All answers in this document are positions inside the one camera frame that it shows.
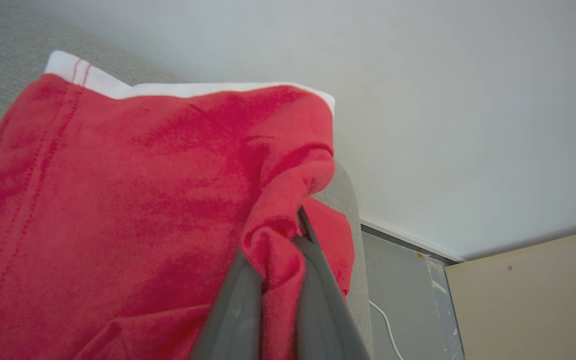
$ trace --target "gray sofa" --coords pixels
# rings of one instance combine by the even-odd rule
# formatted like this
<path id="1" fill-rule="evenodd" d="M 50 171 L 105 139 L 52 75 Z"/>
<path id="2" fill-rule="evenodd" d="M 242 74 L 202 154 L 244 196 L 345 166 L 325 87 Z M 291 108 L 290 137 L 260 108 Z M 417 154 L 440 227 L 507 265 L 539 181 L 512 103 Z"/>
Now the gray sofa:
<path id="1" fill-rule="evenodd" d="M 64 50 L 87 59 L 130 85 L 181 82 L 93 34 L 40 14 L 17 1 L 0 0 L 0 119 L 22 89 L 41 75 L 52 50 Z M 366 348 L 372 354 L 359 213 L 350 178 L 340 164 L 337 164 L 332 183 L 315 197 L 345 214 L 352 227 L 355 261 L 347 303 Z"/>

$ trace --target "baseboard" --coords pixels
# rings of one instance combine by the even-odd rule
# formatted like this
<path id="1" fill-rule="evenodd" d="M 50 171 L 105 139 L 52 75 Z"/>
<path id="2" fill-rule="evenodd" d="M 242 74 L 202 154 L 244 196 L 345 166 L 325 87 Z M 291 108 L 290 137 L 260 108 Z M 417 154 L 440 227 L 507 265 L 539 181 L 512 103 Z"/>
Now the baseboard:
<path id="1" fill-rule="evenodd" d="M 436 253 L 437 255 L 443 256 L 446 259 L 453 260 L 453 262 L 455 261 L 458 263 L 463 263 L 467 261 L 465 257 L 459 256 L 456 253 L 435 246 L 435 244 L 425 241 L 423 239 L 419 239 L 415 235 L 408 234 L 407 232 L 402 231 L 399 228 L 387 225 L 385 223 L 367 217 L 363 214 L 359 214 L 359 219 L 361 219 L 361 225 L 380 231 L 386 235 L 390 235 L 391 237 L 412 244 L 413 246 L 417 246 L 418 248 L 425 249 L 432 253 Z"/>

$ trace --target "white cable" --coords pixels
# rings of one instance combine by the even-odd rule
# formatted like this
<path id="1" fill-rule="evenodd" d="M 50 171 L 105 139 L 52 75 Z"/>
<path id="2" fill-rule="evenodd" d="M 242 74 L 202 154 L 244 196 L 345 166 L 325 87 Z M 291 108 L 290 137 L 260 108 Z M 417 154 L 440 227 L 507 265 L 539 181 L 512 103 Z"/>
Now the white cable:
<path id="1" fill-rule="evenodd" d="M 395 351 L 397 352 L 397 356 L 399 357 L 399 360 L 404 360 L 404 358 L 401 357 L 401 353 L 399 352 L 399 349 L 397 349 L 397 344 L 395 344 L 395 339 L 392 337 L 392 330 L 390 329 L 390 321 L 388 321 L 388 317 L 386 316 L 386 313 L 383 312 L 383 310 L 381 310 L 381 308 L 379 306 L 377 306 L 376 303 L 373 303 L 372 300 L 368 299 L 368 301 L 370 301 L 370 305 L 372 305 L 373 308 L 377 309 L 383 315 L 383 318 L 386 319 L 386 326 L 388 327 L 388 335 L 390 335 L 390 341 L 392 342 L 392 347 L 395 348 Z"/>

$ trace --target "beige cabinet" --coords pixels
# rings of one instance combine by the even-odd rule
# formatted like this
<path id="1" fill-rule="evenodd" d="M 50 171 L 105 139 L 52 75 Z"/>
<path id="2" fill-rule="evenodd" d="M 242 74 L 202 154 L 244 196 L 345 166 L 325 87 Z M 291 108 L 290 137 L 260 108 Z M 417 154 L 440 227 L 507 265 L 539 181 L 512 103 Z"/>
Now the beige cabinet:
<path id="1" fill-rule="evenodd" d="M 466 360 L 576 359 L 576 235 L 445 271 Z"/>

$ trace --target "red fabric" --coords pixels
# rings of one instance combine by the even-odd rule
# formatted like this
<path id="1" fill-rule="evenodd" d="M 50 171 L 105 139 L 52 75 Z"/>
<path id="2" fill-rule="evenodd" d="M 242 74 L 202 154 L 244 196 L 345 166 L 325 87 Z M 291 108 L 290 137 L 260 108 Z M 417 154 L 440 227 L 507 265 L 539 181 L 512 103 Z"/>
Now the red fabric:
<path id="1" fill-rule="evenodd" d="M 239 246 L 262 356 L 294 355 L 305 203 L 346 294 L 326 103 L 290 87 L 114 100 L 43 75 L 0 123 L 0 360 L 187 358 Z"/>

